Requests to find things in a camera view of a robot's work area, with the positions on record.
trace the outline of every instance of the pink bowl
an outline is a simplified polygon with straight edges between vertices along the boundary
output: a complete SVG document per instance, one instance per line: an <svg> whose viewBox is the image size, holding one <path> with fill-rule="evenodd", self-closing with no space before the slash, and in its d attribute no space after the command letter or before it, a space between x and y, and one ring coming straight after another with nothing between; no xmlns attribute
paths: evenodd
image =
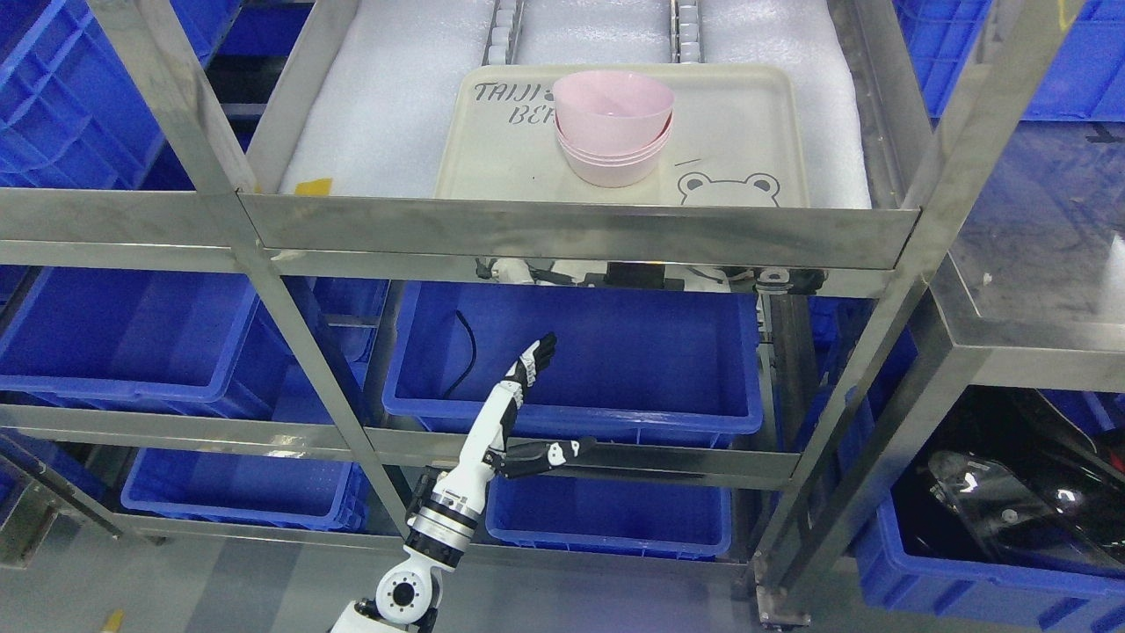
<svg viewBox="0 0 1125 633"><path fill-rule="evenodd" d="M588 159L562 147L570 169L583 180L598 187L628 187L652 172L660 159L660 150L668 142L668 134L662 134L658 144L642 155L628 161Z"/></svg>
<svg viewBox="0 0 1125 633"><path fill-rule="evenodd" d="M668 142L668 134L670 134L670 132L672 132L672 117L668 117L668 121L667 124L665 124L664 130L660 132L660 135L654 138L651 143L645 145L644 147L641 147L636 152L615 156L603 156L582 151L580 148L576 147L574 143L572 143L566 137L566 135L562 134L562 130L559 129L557 126L555 128L555 136L558 139L559 145L561 145L564 150L566 150L570 154L574 154L577 157L584 159L587 162L612 164L612 163L634 162L637 160L646 157L652 152L660 151L660 148L664 147L665 143Z"/></svg>
<svg viewBox="0 0 1125 633"><path fill-rule="evenodd" d="M555 118L572 146L600 156L633 154L660 135L675 94L639 72L588 70L551 87Z"/></svg>
<svg viewBox="0 0 1125 633"><path fill-rule="evenodd" d="M588 163L567 152L562 152L562 155L578 178L597 187L628 187L639 182L656 169L660 157L659 153L655 153L636 162L604 165Z"/></svg>

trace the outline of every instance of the yellow tag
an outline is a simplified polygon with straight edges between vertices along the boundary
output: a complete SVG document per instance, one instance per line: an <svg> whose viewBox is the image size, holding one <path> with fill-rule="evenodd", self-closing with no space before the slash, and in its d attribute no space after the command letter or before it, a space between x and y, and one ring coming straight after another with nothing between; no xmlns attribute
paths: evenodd
<svg viewBox="0 0 1125 633"><path fill-rule="evenodd" d="M294 191L298 196L326 196L332 190L332 179L306 180L297 184Z"/></svg>
<svg viewBox="0 0 1125 633"><path fill-rule="evenodd" d="M125 620L125 612L117 609L109 614L106 623L101 625L101 633L117 633L122 630L122 621Z"/></svg>

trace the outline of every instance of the metal shelf frame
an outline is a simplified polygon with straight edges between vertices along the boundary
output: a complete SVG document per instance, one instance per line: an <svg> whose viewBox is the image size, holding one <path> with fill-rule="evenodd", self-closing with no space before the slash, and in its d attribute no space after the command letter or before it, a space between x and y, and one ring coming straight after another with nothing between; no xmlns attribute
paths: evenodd
<svg viewBox="0 0 1125 633"><path fill-rule="evenodd" d="M0 188L0 262L246 274L334 426L0 405L0 427L50 440L356 461L404 533L410 488L399 467L449 463L461 437L384 428L378 404L364 400L334 343L320 335L323 324L310 323L299 307L305 301L295 299L307 287L287 275L482 281L476 261L492 256L822 270L819 293L878 298L878 304L802 453L613 445L566 473L782 492L753 560L760 615L770 624L807 623L804 599L858 525L845 518L865 517L866 500L885 483L871 474L883 472L875 467L890 451L880 450L876 437L864 454L872 454L872 463L853 471L866 474L849 476L810 531L813 487L1083 3L1027 2L1011 42L983 80L958 83L951 108L964 116L947 116L934 129L890 0L829 0L856 83L878 208L795 209L281 195L289 156L359 0L315 3L248 152L169 0L88 1L196 190ZM772 297L777 314L786 307L792 313L786 300L800 298ZM796 345L774 344L780 351ZM783 378L781 385L799 381ZM900 407L906 400L896 397ZM384 546L387 540L198 525L122 515L91 499L69 503L123 534L341 546ZM783 544L793 537L799 546L783 555Z"/></svg>
<svg viewBox="0 0 1125 633"><path fill-rule="evenodd" d="M843 554L969 387L1125 390L1125 325L983 318L953 255L909 327L918 359L782 578L791 607L809 607L816 584L801 578Z"/></svg>

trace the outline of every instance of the robotic arm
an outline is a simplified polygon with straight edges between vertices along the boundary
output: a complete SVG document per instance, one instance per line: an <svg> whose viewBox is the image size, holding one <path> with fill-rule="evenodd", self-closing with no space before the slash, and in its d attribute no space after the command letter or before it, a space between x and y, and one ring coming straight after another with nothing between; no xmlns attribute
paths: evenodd
<svg viewBox="0 0 1125 633"><path fill-rule="evenodd" d="M532 344L493 388L457 468L422 478L407 509L407 559L382 577L372 598L350 603L330 633L430 633L441 603L441 572L457 568L472 540L488 482L496 473L513 479L554 470L594 445L593 438L583 438L507 447L516 413L550 364L555 342L549 334Z"/></svg>

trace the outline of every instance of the black wire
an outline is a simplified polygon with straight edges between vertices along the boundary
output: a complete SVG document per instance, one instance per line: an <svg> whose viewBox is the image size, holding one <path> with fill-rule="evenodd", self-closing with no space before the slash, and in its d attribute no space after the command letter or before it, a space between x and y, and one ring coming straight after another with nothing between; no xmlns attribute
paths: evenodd
<svg viewBox="0 0 1125 633"><path fill-rule="evenodd" d="M705 272L703 272L699 268L695 268L694 265L687 265L686 268L687 271L691 272L692 274L695 274L696 277L703 277L704 279L711 279L717 283L721 283L727 280L727 279L720 279L719 277L712 277L711 274L706 274Z"/></svg>
<svg viewBox="0 0 1125 633"><path fill-rule="evenodd" d="M461 314L460 309L454 310L453 314L457 315L457 320L460 322L462 326L465 326L465 334L469 335L469 345L472 346L472 358L469 359L469 367L466 368L464 372L461 372L461 376L458 377L456 381L453 381L453 385L449 386L449 389L446 390L446 394L441 395L442 400L449 400L449 397L453 394L453 390L457 389L457 387L461 385L461 382L469 377L469 372L472 371L472 367L477 364L477 337L472 335L472 328L470 328L469 323L465 320L465 314Z"/></svg>

